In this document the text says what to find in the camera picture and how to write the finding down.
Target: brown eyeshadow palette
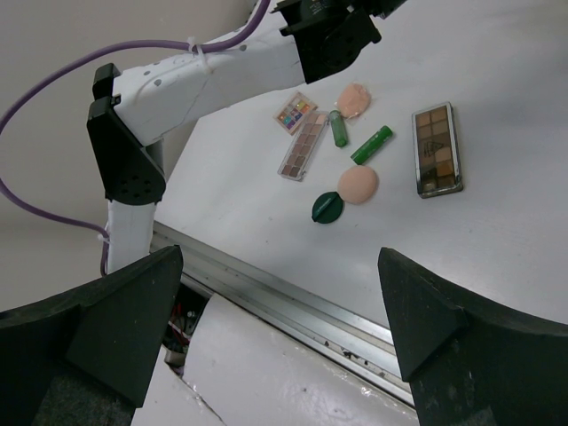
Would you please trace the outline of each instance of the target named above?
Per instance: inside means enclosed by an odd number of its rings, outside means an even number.
[[[454,111],[449,102],[412,116],[416,184],[422,198],[463,189]]]
[[[313,111],[306,116],[302,130],[294,138],[292,146],[288,149],[288,153],[280,165],[279,175],[292,180],[304,178],[308,161],[327,123],[327,113]]]
[[[290,135],[300,127],[305,117],[318,106],[297,91],[274,116],[274,119]]]

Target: lip balm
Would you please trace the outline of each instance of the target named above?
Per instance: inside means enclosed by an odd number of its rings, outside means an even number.
[[[384,143],[392,138],[392,130],[387,126],[382,126],[361,148],[351,156],[355,164],[362,166]]]
[[[334,133],[335,146],[343,148],[349,143],[347,138],[347,129],[345,129],[345,123],[343,122],[343,117],[339,111],[332,111],[329,113],[329,122],[331,124],[331,130]]]

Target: white cable tie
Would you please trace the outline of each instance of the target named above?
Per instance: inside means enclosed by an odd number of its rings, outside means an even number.
[[[197,49],[197,56],[201,60],[205,74],[213,74],[213,69],[207,63],[207,59],[205,58],[205,53],[203,52],[201,45],[195,42],[195,37],[187,37],[187,50],[193,52],[193,47]]]
[[[100,233],[99,235],[97,235],[97,240],[103,241],[103,242],[105,242],[106,244],[110,244],[110,237],[105,237],[105,236],[103,236],[102,233]]]

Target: round pink object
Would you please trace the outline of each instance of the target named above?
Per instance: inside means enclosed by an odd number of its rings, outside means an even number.
[[[343,201],[361,204],[373,196],[379,186],[379,178],[367,166],[351,167],[342,174],[337,184],[337,193]]]
[[[337,100],[337,109],[345,118],[363,114],[371,103],[371,95],[360,84],[349,84]]]

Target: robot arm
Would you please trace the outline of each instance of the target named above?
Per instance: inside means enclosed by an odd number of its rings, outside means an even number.
[[[165,134],[244,99],[344,70],[381,40],[369,15],[386,18],[404,2],[285,0],[229,51],[189,51],[122,73],[101,67],[87,128],[109,200],[107,271],[148,254],[166,188],[154,144]]]

